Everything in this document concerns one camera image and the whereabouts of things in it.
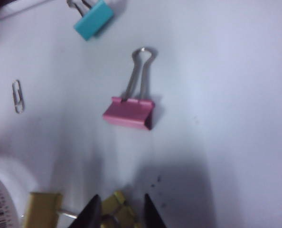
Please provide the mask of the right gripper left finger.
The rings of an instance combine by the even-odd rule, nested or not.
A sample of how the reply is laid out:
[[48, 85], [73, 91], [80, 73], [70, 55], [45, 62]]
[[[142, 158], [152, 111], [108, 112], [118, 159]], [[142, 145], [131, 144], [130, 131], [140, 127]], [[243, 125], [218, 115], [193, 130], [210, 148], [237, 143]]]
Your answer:
[[94, 195], [71, 223], [71, 228], [99, 228], [101, 225], [101, 206], [100, 196]]

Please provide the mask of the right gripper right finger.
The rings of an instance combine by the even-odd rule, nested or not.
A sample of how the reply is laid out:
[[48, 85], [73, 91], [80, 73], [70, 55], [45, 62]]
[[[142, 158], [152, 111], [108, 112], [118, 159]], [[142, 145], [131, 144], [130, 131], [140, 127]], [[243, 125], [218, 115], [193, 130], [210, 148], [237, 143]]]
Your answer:
[[144, 221], [147, 228], [166, 228], [148, 193], [144, 195]]

